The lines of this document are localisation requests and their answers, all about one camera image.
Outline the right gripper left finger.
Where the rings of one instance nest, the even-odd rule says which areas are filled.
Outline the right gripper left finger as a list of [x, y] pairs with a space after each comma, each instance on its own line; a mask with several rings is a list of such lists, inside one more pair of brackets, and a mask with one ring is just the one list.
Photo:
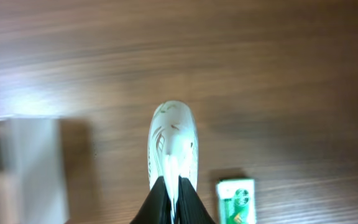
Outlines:
[[130, 224], [171, 224], [171, 203], [160, 176]]

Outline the white lotion tube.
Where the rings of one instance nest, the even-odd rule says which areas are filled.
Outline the white lotion tube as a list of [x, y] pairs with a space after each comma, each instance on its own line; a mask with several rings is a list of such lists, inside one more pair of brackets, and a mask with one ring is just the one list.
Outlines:
[[179, 178], [187, 178], [194, 189], [198, 181], [198, 132], [190, 107], [177, 100], [166, 101], [155, 110], [147, 143], [149, 186], [163, 177], [175, 219]]

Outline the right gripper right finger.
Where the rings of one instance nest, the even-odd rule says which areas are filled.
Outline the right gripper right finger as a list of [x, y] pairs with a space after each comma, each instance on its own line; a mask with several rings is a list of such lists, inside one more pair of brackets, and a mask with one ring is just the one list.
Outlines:
[[178, 222], [181, 224], [215, 224], [189, 179], [179, 177]]

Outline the green Dettol soap bar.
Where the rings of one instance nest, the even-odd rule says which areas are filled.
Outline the green Dettol soap bar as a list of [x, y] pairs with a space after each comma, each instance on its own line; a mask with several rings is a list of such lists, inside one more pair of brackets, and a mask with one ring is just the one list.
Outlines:
[[255, 180], [227, 179], [216, 184], [220, 224], [256, 224]]

